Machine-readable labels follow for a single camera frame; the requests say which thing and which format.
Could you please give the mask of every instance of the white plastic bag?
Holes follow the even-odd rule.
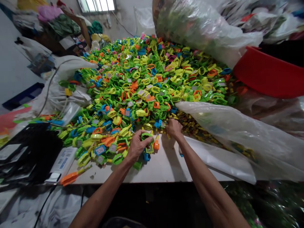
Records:
[[[261,32],[244,34],[200,0],[153,0],[153,21],[158,37],[204,51],[230,68],[246,46],[258,46],[263,40]]]
[[[60,80],[69,80],[74,76],[74,73],[79,68],[97,68],[96,64],[89,63],[82,58],[76,56],[64,56],[56,59],[56,65],[59,67],[57,74],[54,76],[49,92],[48,98],[43,109],[43,115],[51,115],[56,111],[61,111],[64,107],[66,95],[64,91],[64,87],[61,87],[58,83]],[[41,92],[41,94],[37,97],[37,100],[32,104],[32,111],[35,115],[37,115],[45,102],[47,91],[49,87],[49,83],[52,77],[46,81],[45,86]],[[87,89],[77,85],[76,91],[72,93],[72,95],[68,98],[69,102],[74,102],[78,104],[80,107],[85,107],[90,104],[91,97],[87,94]]]
[[[232,107],[205,102],[179,102],[176,107],[191,114],[210,134],[252,149],[256,165],[272,179],[304,180],[303,140]]]
[[[276,31],[270,34],[270,36],[264,39],[264,43],[275,44],[287,40],[291,34],[298,31],[299,21],[296,17],[292,14],[283,14],[283,17],[286,18],[286,21],[284,21]]]
[[[243,156],[187,136],[185,139],[206,165],[233,176],[234,179],[240,179],[253,185],[256,183],[252,166]]]
[[[136,20],[136,35],[141,36],[142,33],[147,35],[155,34],[155,26],[153,22],[152,9],[136,8],[134,6],[134,14]]]

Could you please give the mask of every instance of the red bucket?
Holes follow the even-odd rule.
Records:
[[[248,87],[265,95],[288,99],[304,95],[304,68],[246,47],[246,53],[233,69]]]

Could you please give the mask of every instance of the finger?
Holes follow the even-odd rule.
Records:
[[[149,137],[149,138],[146,138],[142,144],[144,145],[144,147],[146,147],[147,145],[151,144],[151,142],[153,141],[153,137]]]
[[[138,130],[137,132],[135,132],[135,135],[134,135],[134,137],[139,137],[140,138],[140,136],[142,135],[142,133],[145,133],[146,131],[144,131],[144,130]]]

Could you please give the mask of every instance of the clear plastic bag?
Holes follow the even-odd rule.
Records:
[[[211,5],[200,0],[153,0],[153,21],[158,37],[210,54],[233,68],[246,46],[258,46],[261,32],[243,33],[229,25]]]
[[[234,108],[304,140],[304,97],[278,99],[248,90]]]
[[[155,26],[153,23],[152,9],[149,8],[137,8],[134,6],[134,14],[136,20],[136,35],[141,36],[144,34],[155,34]]]
[[[239,154],[246,155],[251,151],[249,160],[267,178],[304,180],[303,140],[232,107],[205,102],[179,102],[176,107],[191,114],[205,130],[234,152],[239,153],[241,146],[246,150]]]

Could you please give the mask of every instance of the pink fabric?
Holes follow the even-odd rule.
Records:
[[[60,14],[63,14],[63,11],[60,8],[54,6],[38,6],[38,19],[42,22],[49,22],[57,18]]]

